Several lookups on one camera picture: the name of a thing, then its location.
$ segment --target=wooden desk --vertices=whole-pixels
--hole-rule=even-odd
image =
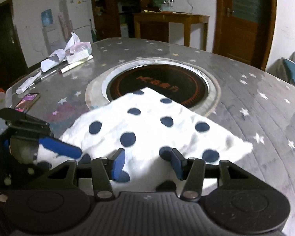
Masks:
[[[203,23],[202,50],[206,51],[208,39],[208,19],[210,16],[173,13],[173,12],[141,12],[134,14],[135,37],[141,38],[141,22],[172,22],[184,24],[184,46],[190,46],[191,25]]]

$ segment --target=ribbed black surface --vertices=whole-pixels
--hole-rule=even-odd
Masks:
[[[13,236],[28,235],[14,232]],[[79,226],[58,236],[238,236],[214,223],[196,203],[174,193],[123,192],[101,202]],[[280,232],[264,234],[282,236]]]

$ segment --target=table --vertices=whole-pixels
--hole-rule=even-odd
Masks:
[[[217,79],[222,91],[220,102],[208,118],[253,144],[252,153],[236,164],[287,196],[291,214],[284,232],[295,235],[294,86],[247,64],[181,45],[108,38],[94,43],[92,48],[93,60],[64,75],[55,74],[31,90],[39,92],[41,98],[29,115],[49,122],[55,137],[60,137],[89,110],[86,87],[108,69],[137,57],[164,57],[200,66]],[[15,84],[13,92],[21,84]],[[14,94],[13,105],[27,93]]]
[[[184,46],[190,46],[191,25],[203,23],[202,50],[206,51],[208,39],[208,19],[210,16],[174,13],[174,12],[141,12],[134,14],[135,37],[141,38],[141,22],[172,22],[184,24]]]

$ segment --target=refrigerator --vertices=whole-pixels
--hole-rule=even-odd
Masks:
[[[81,42],[93,42],[86,0],[61,0],[59,10],[69,32],[74,32]]]

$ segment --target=smartphone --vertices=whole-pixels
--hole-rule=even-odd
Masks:
[[[15,106],[15,110],[26,113],[32,105],[40,98],[39,93],[27,94],[22,100]]]

